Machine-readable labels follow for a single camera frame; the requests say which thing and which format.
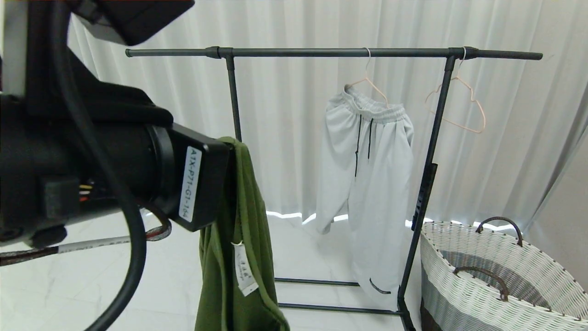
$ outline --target pink clothes hanger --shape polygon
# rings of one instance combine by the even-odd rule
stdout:
[[[367,54],[369,56],[369,59],[367,59],[367,63],[366,63],[366,76],[362,80],[356,81],[353,84],[349,84],[349,86],[354,86],[354,85],[361,83],[363,81],[368,82],[374,88],[374,90],[376,90],[384,98],[384,100],[386,100],[386,106],[388,106],[389,105],[388,98],[386,98],[385,94],[382,91],[380,91],[380,89],[378,87],[376,87],[375,84],[368,78],[368,65],[369,65],[370,61],[372,60],[372,52],[369,50],[369,48],[367,48],[367,47],[364,47],[364,48],[367,49]]]
[[[466,48],[463,48],[463,58],[466,58]],[[460,60],[459,62],[459,66],[457,67],[457,74],[455,75],[455,77],[453,77],[451,80],[457,80],[459,82],[461,82],[465,87],[467,87],[467,89],[470,90],[470,102],[475,102],[476,105],[478,106],[478,109],[480,110],[480,113],[482,115],[482,128],[479,130],[475,130],[472,128],[468,128],[468,127],[464,127],[463,125],[460,125],[458,123],[455,123],[451,120],[448,120],[447,118],[443,117],[444,121],[447,121],[457,127],[460,127],[464,130],[468,130],[471,131],[473,133],[482,133],[484,132],[484,130],[486,129],[486,114],[484,113],[484,108],[482,108],[482,105],[480,104],[480,101],[478,101],[477,99],[474,99],[474,90],[473,88],[470,86],[470,84],[466,83],[461,77],[459,77],[459,70],[462,68],[462,63],[463,63],[463,59]],[[431,93],[429,93],[429,95],[427,95],[427,97],[425,98],[425,103],[427,103],[427,100],[429,99],[429,97],[431,95],[433,95],[434,93],[439,93],[439,90],[441,89],[441,85],[439,85],[437,87],[436,90],[432,91]]]

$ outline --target white tile floor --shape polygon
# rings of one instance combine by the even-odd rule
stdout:
[[[276,277],[352,280],[348,230],[337,222],[326,236],[300,219],[269,217]],[[148,224],[155,225],[153,219]],[[68,242],[125,235],[120,214],[69,228]],[[2,251],[26,249],[24,245]],[[0,330],[84,330],[118,291],[128,246],[101,247],[0,269]],[[407,304],[419,329],[420,263],[413,268]],[[179,226],[166,240],[148,243],[141,285],[113,331],[192,331],[201,289],[198,234]],[[276,285],[281,302],[377,308],[354,287]],[[398,317],[284,309],[293,331],[403,330]]]

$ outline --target brown basket handle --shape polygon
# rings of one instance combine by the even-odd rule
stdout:
[[[480,225],[478,225],[478,228],[476,230],[477,233],[482,233],[483,225],[490,222],[490,221],[494,221],[494,220],[503,220],[503,221],[507,221],[508,223],[510,223],[510,225],[512,225],[514,227],[514,230],[516,231],[516,235],[519,237],[519,240],[517,241],[517,245],[519,245],[520,247],[523,247],[523,234],[520,232],[519,227],[513,222],[513,220],[509,219],[508,217],[504,217],[504,216],[494,216],[491,217],[489,219],[483,220]]]
[[[499,289],[500,300],[504,301],[504,302],[509,301],[510,292],[509,292],[509,289],[506,287],[506,282],[502,278],[498,277],[497,275],[495,275],[494,273],[492,273],[486,269],[482,269],[482,268],[478,268],[478,267],[455,267],[453,274],[457,275],[458,272],[466,272],[466,271],[481,272],[485,275],[488,275],[488,276],[496,279],[498,281],[498,283],[500,284],[500,287],[502,287],[502,289]]]

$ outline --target woven wicker basket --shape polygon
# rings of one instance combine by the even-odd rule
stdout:
[[[482,231],[506,220],[519,235]],[[560,264],[523,241],[514,222],[423,225],[423,331],[583,330],[588,294]]]

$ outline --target black metal clothes rack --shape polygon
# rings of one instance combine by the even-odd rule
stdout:
[[[499,59],[528,59],[540,60],[543,57],[541,53],[535,52],[516,52],[516,51],[494,51],[477,49],[473,47],[450,47],[450,48],[370,48],[369,52],[365,48],[231,48],[231,47],[208,47],[204,49],[127,49],[128,57],[160,57],[160,56],[189,56],[189,57],[209,57],[215,59],[224,58],[226,68],[229,73],[230,98],[233,109],[233,124],[235,126],[235,135],[239,141],[242,141],[239,103],[237,99],[237,86],[235,80],[235,58],[236,57],[411,57],[411,58],[445,58],[445,68],[443,82],[437,102],[437,111],[429,141],[429,148],[425,159],[425,166],[420,182],[419,196],[416,202],[415,213],[412,218],[413,236],[410,243],[409,253],[406,259],[406,266],[398,291],[398,311],[382,309],[365,309],[355,307],[338,307],[338,306],[319,306],[313,304],[296,304],[280,303],[281,308],[291,309],[310,309],[328,312],[348,312],[348,313],[370,313],[380,315],[394,315],[402,318],[405,330],[415,330],[410,318],[410,312],[406,306],[405,293],[408,285],[410,271],[415,259],[417,244],[419,242],[420,231],[425,219],[425,212],[429,204],[429,197],[435,180],[437,164],[433,163],[433,155],[447,92],[451,83],[452,72],[455,67],[456,59],[474,59],[474,58],[499,58]],[[312,284],[312,285],[332,285],[332,286],[359,286],[355,282],[339,282],[334,280],[314,280],[314,279],[292,279],[276,278],[276,282]]]

